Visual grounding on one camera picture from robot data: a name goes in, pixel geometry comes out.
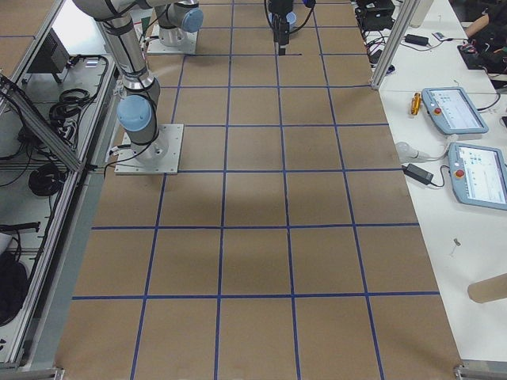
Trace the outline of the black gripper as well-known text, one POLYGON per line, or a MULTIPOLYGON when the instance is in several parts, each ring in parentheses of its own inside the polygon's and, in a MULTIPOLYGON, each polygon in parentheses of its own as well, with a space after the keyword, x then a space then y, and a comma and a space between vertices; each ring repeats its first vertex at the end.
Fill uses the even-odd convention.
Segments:
MULTIPOLYGON (((272 23, 275 17, 286 17, 293 11, 293 0, 268 0, 265 2, 269 22, 272 23)), ((286 47, 289 44, 289 23, 287 21, 273 22, 273 40, 278 55, 285 55, 286 47)))

